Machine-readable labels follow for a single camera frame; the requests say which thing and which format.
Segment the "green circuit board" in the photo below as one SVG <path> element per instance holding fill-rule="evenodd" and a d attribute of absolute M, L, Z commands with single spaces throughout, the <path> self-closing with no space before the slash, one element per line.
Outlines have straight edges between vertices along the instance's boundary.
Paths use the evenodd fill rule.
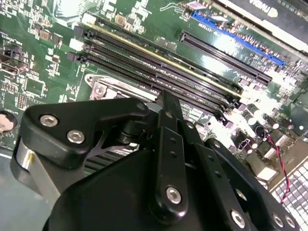
<path fill-rule="evenodd" d="M 20 59 L 28 69 L 18 75 L 0 72 L 1 110 L 14 114 L 21 120 L 23 111 L 42 103 L 64 103 L 89 100 L 91 88 L 84 81 L 87 74 L 114 75 L 103 68 L 73 63 L 67 59 L 68 52 L 76 52 L 69 45 L 75 36 L 73 28 L 83 26 L 84 13 L 120 24 L 117 17 L 126 18 L 124 29 L 157 43 L 206 68 L 222 78 L 242 85 L 249 103 L 262 95 L 261 105 L 270 99 L 273 107 L 287 106 L 292 95 L 301 91 L 307 75 L 307 62 L 298 55 L 266 39 L 254 30 L 241 25 L 227 14 L 202 2 L 202 13 L 236 25 L 236 33 L 252 40 L 266 53 L 271 53 L 285 62 L 284 68 L 256 54 L 254 51 L 190 17 L 190 1 L 170 0 L 7 0 L 1 2 L 1 44 L 3 50 L 10 44 L 21 47 Z M 217 49 L 238 60 L 267 73 L 273 81 L 257 92 L 255 84 L 235 70 L 202 55 L 180 42 L 183 31 L 202 39 Z M 0 147 L 12 150 L 18 134 L 18 126 L 0 135 Z"/>

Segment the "chip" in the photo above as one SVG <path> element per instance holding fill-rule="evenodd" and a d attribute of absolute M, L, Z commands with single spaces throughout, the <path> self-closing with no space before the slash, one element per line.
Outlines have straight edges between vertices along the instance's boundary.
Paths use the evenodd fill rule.
<path fill-rule="evenodd" d="M 115 17 L 115 24 L 118 24 L 119 26 L 124 26 L 126 22 L 126 18 L 124 16 L 121 16 L 117 14 Z"/>
<path fill-rule="evenodd" d="M 51 33 L 47 30 L 40 30 L 39 31 L 39 38 L 45 41 L 49 41 L 51 38 Z"/>

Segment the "electrolytic capacitor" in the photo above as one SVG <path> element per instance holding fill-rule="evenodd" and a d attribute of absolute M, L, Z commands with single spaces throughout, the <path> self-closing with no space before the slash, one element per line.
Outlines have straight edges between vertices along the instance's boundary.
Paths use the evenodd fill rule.
<path fill-rule="evenodd" d="M 266 137 L 267 131 L 259 122 L 256 122 L 255 125 L 250 127 L 260 138 L 264 139 Z"/>
<path fill-rule="evenodd" d="M 257 119 L 254 118 L 249 112 L 243 113 L 243 116 L 247 121 L 248 125 L 254 125 L 257 122 Z"/>
<path fill-rule="evenodd" d="M 272 117 L 267 117 L 266 121 L 268 122 L 269 125 L 272 126 L 273 129 L 279 128 L 279 124 Z"/>
<path fill-rule="evenodd" d="M 256 106 L 250 106 L 248 108 L 251 112 L 251 114 L 253 114 L 255 117 L 259 117 L 259 116 L 262 116 L 262 112 L 260 109 L 258 109 Z"/>
<path fill-rule="evenodd" d="M 288 130 L 294 129 L 294 125 L 288 119 L 282 119 L 281 120 L 281 126 L 288 129 Z"/>

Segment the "surface-mount component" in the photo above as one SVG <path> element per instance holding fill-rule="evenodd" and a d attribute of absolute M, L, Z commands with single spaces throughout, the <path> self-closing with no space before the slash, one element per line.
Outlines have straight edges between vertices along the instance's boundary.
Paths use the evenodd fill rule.
<path fill-rule="evenodd" d="M 115 16 L 115 23 L 118 24 L 119 26 L 124 26 L 126 23 L 126 17 L 117 14 Z"/>

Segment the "cable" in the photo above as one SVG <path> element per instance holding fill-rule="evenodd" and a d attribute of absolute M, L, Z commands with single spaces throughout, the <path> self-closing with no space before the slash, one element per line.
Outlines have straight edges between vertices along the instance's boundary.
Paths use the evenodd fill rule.
<path fill-rule="evenodd" d="M 291 184 L 291 182 L 290 182 L 290 180 L 288 178 L 288 175 L 287 175 L 287 172 L 285 170 L 284 162 L 282 161 L 281 154 L 279 152 L 279 147 L 276 146 L 274 141 L 271 139 L 270 135 L 268 135 L 267 138 L 268 138 L 269 142 L 274 146 L 274 148 L 276 150 L 276 154 L 277 154 L 277 156 L 279 158 L 280 166 L 282 168 L 282 171 L 283 171 L 283 174 L 284 174 L 284 177 L 285 177 L 285 182 L 286 182 L 286 186 L 287 187 L 286 187 L 285 193 L 284 193 L 284 195 L 283 195 L 283 197 L 281 198 L 281 201 L 280 201 L 280 203 L 283 204 L 283 202 L 285 201 L 285 199 L 288 196 L 288 193 L 290 192 L 290 184 Z"/>

